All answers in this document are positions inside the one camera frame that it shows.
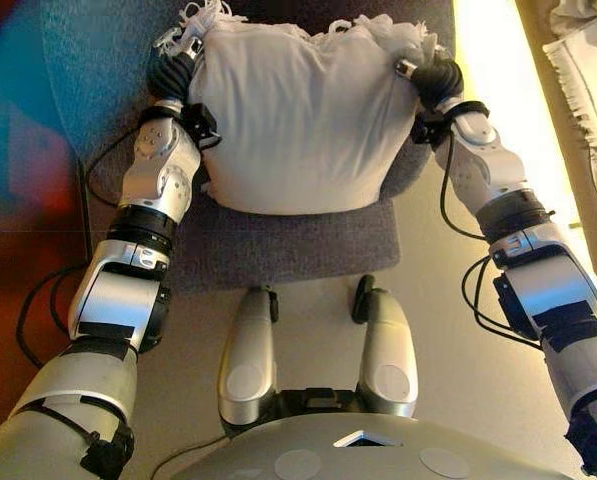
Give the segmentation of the robot right hand black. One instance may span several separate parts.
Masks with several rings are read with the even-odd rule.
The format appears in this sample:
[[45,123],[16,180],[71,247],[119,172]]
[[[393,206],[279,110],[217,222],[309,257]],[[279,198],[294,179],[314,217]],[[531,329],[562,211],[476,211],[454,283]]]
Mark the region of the robot right hand black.
[[453,59],[435,58],[420,66],[400,59],[395,64],[395,71],[412,82],[422,106],[429,111],[434,111],[448,99],[459,97],[464,90],[462,71]]

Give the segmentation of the robot left hand black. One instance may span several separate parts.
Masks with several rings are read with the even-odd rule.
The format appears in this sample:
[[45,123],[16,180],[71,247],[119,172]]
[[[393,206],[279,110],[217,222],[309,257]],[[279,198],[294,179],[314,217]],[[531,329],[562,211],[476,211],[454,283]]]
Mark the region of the robot left hand black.
[[164,45],[151,48],[146,72],[149,93],[159,99],[174,99],[186,103],[198,58],[204,44],[197,37],[175,55],[169,55]]

